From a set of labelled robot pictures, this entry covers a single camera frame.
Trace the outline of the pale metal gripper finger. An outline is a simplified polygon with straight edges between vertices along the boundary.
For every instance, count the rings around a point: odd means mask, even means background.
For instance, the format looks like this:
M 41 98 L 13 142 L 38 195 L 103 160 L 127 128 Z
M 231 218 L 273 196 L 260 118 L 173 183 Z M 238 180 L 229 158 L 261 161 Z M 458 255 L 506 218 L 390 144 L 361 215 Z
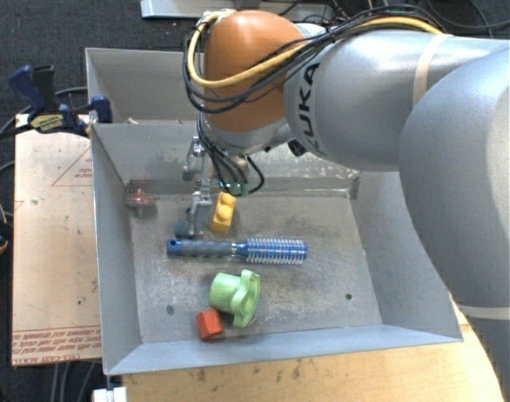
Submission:
M 193 194 L 192 204 L 189 211 L 189 219 L 193 237 L 199 237 L 203 234 L 210 208 L 210 195 L 208 193 L 196 191 Z

